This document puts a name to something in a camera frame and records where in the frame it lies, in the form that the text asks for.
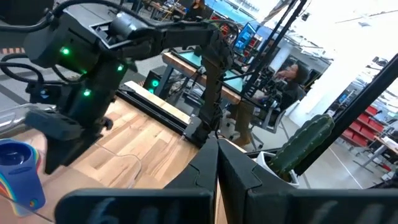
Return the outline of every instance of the green cactus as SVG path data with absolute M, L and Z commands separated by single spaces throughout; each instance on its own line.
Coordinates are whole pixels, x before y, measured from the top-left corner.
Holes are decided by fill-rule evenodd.
M 334 126 L 328 114 L 314 116 L 289 138 L 267 165 L 284 178 L 330 135 Z

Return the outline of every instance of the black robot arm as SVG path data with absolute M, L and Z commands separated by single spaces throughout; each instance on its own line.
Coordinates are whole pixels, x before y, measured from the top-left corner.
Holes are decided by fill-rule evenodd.
M 189 137 L 204 144 L 209 133 L 218 129 L 222 78 L 233 58 L 228 43 L 211 23 L 149 25 L 119 14 L 113 21 L 85 27 L 64 12 L 48 27 L 28 34 L 24 48 L 32 63 L 44 68 L 60 65 L 81 74 L 79 80 L 65 84 L 28 85 L 32 103 L 57 105 L 56 111 L 30 111 L 25 119 L 28 126 L 46 135 L 45 172 L 70 165 L 102 137 L 103 128 L 112 128 L 104 115 L 127 70 L 125 59 L 144 60 L 170 47 L 200 45 L 203 49 L 201 63 L 208 74 L 205 104 Z

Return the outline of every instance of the blue cup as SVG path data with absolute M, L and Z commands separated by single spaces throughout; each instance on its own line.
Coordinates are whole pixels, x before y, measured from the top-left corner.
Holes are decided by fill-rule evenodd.
M 0 140 L 0 194 L 12 199 L 14 213 L 19 217 L 40 209 L 45 196 L 37 169 L 40 154 L 29 144 L 12 139 Z

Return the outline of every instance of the red drawer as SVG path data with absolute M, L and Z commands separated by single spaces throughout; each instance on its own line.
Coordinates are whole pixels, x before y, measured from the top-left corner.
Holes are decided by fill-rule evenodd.
M 369 107 L 366 109 L 366 111 L 367 111 L 368 113 L 370 113 L 371 115 L 376 115 L 376 113 L 377 113 L 377 109 L 374 108 L 373 106 L 369 106 Z
M 362 124 L 357 121 L 354 121 L 349 127 L 354 129 L 355 131 L 360 131 L 362 128 Z
M 365 115 L 365 114 L 361 114 L 358 119 L 360 119 L 361 121 L 368 123 L 369 122 L 369 116 Z
M 374 130 L 363 126 L 363 128 L 360 131 L 363 135 L 365 135 L 366 137 L 368 137 L 369 139 L 374 139 Z
M 368 144 L 368 140 L 358 134 L 354 134 L 353 140 L 354 142 L 358 143 L 360 146 L 366 146 Z
M 383 131 L 383 125 L 381 125 L 378 122 L 375 122 L 373 120 L 369 120 L 369 126 L 380 131 L 380 132 Z
M 347 129 L 343 132 L 343 136 L 346 138 L 352 138 L 353 137 L 354 132 L 350 129 Z

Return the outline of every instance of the screen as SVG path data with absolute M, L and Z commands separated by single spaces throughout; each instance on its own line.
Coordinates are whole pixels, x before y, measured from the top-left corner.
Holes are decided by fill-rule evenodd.
M 250 43 L 251 39 L 256 34 L 256 30 L 254 30 L 253 26 L 247 23 L 243 30 L 239 33 L 236 44 L 235 44 L 235 51 L 239 53 L 243 53 L 246 46 Z

